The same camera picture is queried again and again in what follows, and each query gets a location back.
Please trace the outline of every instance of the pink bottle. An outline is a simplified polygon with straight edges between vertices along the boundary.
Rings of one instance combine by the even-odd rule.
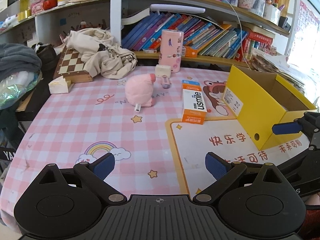
[[[176,30],[162,30],[159,65],[171,67],[172,73],[180,70],[183,46],[183,32]]]

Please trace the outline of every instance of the rainbow print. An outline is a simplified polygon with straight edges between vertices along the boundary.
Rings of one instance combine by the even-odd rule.
[[[94,155],[94,153],[98,150],[105,150],[107,153],[111,151],[111,149],[116,148],[113,143],[101,141],[95,142],[94,144],[90,145],[84,152],[84,154]]]

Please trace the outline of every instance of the chess board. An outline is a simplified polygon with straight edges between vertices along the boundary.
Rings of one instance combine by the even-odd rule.
[[[53,78],[63,76],[72,83],[91,82],[92,77],[83,70],[84,62],[81,61],[81,56],[75,49],[64,47]]]

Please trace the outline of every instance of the pink checkered tablecloth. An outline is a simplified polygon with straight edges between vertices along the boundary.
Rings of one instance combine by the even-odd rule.
[[[75,84],[68,94],[50,96],[25,134],[1,192],[1,217],[11,229],[18,231],[15,203],[48,163],[71,168],[110,151],[116,154],[116,165],[105,181],[127,197],[180,194],[165,122],[181,117],[181,81],[192,79],[204,86],[204,81],[226,81],[229,73],[181,68],[171,76],[169,89],[163,89],[157,79],[156,104],[135,113],[125,99],[125,82],[133,75],[154,73],[154,68],[137,67],[122,80],[99,76]],[[205,101],[207,116],[219,115],[207,97]]]

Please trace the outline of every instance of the orange box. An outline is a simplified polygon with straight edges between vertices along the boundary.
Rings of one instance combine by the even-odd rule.
[[[203,124],[207,114],[200,83],[182,80],[182,122]]]
[[[191,47],[184,46],[184,49],[182,52],[183,57],[197,57],[197,55],[198,55],[197,49],[193,49]]]

